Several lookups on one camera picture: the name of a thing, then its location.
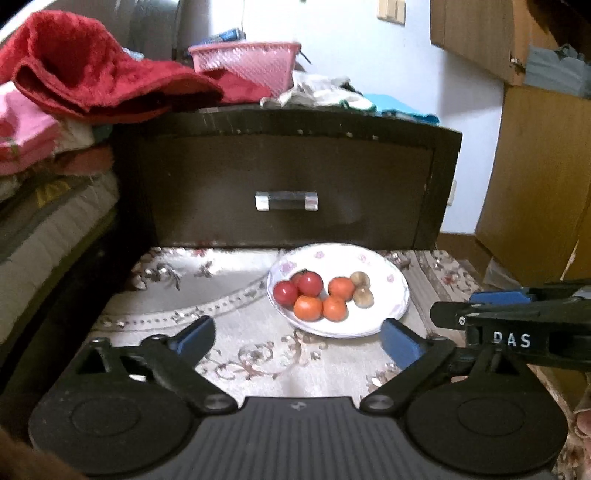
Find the red plush blanket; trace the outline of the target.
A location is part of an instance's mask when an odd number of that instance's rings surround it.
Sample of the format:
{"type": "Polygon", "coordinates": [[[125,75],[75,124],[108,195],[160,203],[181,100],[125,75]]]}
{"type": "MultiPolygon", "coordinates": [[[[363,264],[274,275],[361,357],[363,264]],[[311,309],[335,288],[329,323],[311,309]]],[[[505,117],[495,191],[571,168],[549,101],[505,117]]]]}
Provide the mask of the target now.
{"type": "Polygon", "coordinates": [[[138,123],[175,109],[255,104],[270,88],[226,69],[135,60],[95,19],[31,14],[1,48],[1,80],[43,111],[92,125],[138,123]]]}

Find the teal folded cloth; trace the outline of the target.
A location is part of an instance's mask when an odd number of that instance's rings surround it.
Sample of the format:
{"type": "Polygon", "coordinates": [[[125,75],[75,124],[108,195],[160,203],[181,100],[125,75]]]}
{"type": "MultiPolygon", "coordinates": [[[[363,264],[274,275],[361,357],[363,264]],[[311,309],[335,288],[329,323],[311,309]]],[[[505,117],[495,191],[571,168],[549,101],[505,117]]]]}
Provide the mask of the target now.
{"type": "Polygon", "coordinates": [[[373,103],[376,107],[375,112],[381,116],[403,118],[430,125],[440,124],[440,119],[437,115],[422,113],[393,96],[386,94],[366,94],[365,98],[373,103]]]}

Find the small orange mandarin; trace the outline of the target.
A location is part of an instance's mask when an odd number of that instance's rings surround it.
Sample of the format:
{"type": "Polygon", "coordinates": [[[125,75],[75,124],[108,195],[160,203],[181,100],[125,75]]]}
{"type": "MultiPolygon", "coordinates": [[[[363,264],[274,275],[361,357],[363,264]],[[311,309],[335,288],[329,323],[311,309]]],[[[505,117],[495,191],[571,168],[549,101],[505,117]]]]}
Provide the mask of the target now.
{"type": "Polygon", "coordinates": [[[329,281],[328,292],[329,295],[338,297],[339,299],[349,302],[353,299],[356,285],[349,279],[349,277],[335,277],[329,281]]]}
{"type": "Polygon", "coordinates": [[[346,302],[342,298],[328,296],[322,301],[322,316],[331,322],[342,322],[349,315],[346,302]]]}

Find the beige wall socket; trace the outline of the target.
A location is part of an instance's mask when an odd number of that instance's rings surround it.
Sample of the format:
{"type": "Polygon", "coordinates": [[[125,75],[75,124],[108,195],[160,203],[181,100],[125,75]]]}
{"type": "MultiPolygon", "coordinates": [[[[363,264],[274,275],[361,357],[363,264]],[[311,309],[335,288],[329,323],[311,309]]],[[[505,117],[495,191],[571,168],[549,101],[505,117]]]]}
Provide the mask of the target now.
{"type": "Polygon", "coordinates": [[[404,26],[406,24],[406,2],[404,0],[380,0],[378,18],[404,26]]]}

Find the brown wooden cupboard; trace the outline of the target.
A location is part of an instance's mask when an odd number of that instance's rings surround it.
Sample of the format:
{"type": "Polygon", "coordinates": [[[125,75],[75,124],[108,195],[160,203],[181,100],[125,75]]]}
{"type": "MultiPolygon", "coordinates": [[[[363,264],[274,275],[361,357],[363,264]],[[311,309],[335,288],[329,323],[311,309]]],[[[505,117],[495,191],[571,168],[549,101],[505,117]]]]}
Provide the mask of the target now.
{"type": "Polygon", "coordinates": [[[589,276],[589,2],[434,1],[430,29],[505,83],[477,239],[522,284],[589,276]]]}

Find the pink folded blanket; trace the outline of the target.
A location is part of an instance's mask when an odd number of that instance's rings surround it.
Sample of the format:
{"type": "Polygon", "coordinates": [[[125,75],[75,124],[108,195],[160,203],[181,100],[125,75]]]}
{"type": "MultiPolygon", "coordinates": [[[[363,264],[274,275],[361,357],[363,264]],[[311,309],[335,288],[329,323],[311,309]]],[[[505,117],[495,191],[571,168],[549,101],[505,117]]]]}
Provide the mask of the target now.
{"type": "Polygon", "coordinates": [[[1,175],[20,173],[47,158],[60,125],[26,98],[12,82],[1,85],[1,175]]]}

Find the red cherry tomato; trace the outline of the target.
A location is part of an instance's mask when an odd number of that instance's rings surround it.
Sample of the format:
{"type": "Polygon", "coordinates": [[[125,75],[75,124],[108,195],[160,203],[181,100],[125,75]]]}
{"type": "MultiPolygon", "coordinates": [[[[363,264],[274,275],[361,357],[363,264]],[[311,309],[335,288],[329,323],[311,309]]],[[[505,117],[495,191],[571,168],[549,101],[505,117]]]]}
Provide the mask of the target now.
{"type": "Polygon", "coordinates": [[[290,280],[281,280],[273,286],[273,299],[284,308],[294,306],[298,298],[298,289],[290,280]]]}
{"type": "Polygon", "coordinates": [[[318,297],[324,289],[324,281],[318,273],[304,271],[297,277],[297,289],[301,295],[318,297]]]}

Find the dark wooden drawer cabinet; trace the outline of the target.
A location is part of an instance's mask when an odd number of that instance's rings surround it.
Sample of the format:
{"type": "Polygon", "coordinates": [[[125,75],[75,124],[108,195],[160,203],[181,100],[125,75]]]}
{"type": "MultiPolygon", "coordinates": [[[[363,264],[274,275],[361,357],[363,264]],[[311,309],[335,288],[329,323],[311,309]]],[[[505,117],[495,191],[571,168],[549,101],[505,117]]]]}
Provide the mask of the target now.
{"type": "Polygon", "coordinates": [[[430,249],[462,136],[352,111],[219,108],[113,130],[122,200],[163,247],[349,242],[430,249]],[[257,191],[318,194],[318,211],[259,212],[257,191]]]}

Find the large orange mandarin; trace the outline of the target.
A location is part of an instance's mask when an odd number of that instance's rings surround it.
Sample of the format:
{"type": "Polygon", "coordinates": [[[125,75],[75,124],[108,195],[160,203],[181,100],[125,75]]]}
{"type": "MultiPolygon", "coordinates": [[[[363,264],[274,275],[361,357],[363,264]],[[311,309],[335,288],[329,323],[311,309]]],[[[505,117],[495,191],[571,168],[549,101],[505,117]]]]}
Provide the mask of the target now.
{"type": "Polygon", "coordinates": [[[322,317],[322,300],[318,297],[300,295],[294,302],[294,315],[305,322],[315,322],[322,317]]]}

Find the white crumpled cloth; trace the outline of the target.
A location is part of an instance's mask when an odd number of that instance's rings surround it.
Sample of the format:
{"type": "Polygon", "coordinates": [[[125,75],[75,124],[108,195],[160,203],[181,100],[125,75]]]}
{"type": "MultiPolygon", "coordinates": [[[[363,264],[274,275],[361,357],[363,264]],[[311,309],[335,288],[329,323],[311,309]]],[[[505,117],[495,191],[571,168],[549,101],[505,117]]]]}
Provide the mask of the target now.
{"type": "Polygon", "coordinates": [[[263,98],[262,107],[342,108],[375,112],[376,105],[356,91],[348,77],[326,77],[294,70],[293,87],[277,98],[263,98]]]}

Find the pink plastic basket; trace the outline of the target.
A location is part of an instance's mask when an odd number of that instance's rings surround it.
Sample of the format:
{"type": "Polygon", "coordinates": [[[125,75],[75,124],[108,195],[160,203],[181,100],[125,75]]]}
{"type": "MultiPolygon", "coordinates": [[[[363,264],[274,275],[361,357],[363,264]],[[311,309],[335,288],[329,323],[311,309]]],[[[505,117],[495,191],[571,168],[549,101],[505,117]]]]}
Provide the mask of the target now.
{"type": "Polygon", "coordinates": [[[188,48],[195,71],[225,69],[266,86],[277,97],[293,87],[293,70],[301,44],[297,42],[220,42],[188,48]]]}

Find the white floral ceramic plate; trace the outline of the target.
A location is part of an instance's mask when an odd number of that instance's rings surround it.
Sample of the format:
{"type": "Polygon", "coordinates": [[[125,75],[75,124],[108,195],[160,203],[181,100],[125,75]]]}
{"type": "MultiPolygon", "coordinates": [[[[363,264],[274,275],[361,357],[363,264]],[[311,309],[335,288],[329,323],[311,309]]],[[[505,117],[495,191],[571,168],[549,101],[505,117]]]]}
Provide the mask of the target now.
{"type": "Polygon", "coordinates": [[[344,243],[317,243],[284,253],[270,267],[266,289],[271,305],[291,325],[304,332],[332,339],[358,339],[375,335],[384,320],[402,318],[410,301],[407,280],[398,267],[374,251],[344,243]],[[307,322],[298,319],[293,311],[276,302],[273,287],[276,282],[288,280],[303,270],[320,274],[324,282],[361,271],[369,276],[374,304],[362,308],[349,301],[348,317],[341,322],[328,319],[307,322]]]}

